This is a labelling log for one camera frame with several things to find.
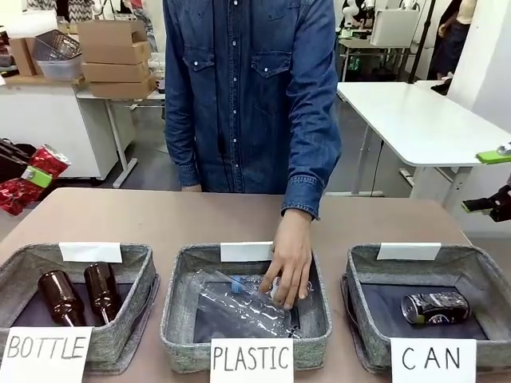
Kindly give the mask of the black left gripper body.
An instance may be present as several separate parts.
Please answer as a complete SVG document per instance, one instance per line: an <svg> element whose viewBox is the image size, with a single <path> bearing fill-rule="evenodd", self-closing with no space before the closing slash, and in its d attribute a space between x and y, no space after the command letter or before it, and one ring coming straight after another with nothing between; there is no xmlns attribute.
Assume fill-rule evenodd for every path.
<svg viewBox="0 0 511 383"><path fill-rule="evenodd" d="M16 179L23 174L28 166L35 147L31 144L15 144L1 139L0 183Z"/></svg>

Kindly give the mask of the person's left hand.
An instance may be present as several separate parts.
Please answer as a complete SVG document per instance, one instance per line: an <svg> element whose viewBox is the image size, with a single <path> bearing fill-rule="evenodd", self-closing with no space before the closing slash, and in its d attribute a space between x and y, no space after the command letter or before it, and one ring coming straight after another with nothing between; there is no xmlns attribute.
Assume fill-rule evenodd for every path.
<svg viewBox="0 0 511 383"><path fill-rule="evenodd" d="M273 241L272 261L260 285L261 291L266 293L280 276L273 300L287 310L297 298L307 296L312 258L311 219L309 213L299 209L284 212Z"/></svg>

